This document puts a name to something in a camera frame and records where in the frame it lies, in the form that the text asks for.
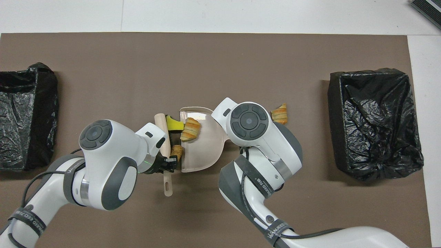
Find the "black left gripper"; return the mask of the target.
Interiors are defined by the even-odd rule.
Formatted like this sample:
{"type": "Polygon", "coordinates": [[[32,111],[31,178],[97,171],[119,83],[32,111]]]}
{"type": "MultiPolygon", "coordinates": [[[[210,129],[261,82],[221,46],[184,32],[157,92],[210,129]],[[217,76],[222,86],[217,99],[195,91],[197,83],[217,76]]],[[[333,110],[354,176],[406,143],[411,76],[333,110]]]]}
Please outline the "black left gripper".
{"type": "Polygon", "coordinates": [[[164,157],[161,153],[158,153],[155,157],[153,165],[148,169],[148,174],[163,173],[169,171],[174,173],[175,171],[182,170],[182,162],[178,161],[177,155],[171,155],[170,157],[164,157]]]}

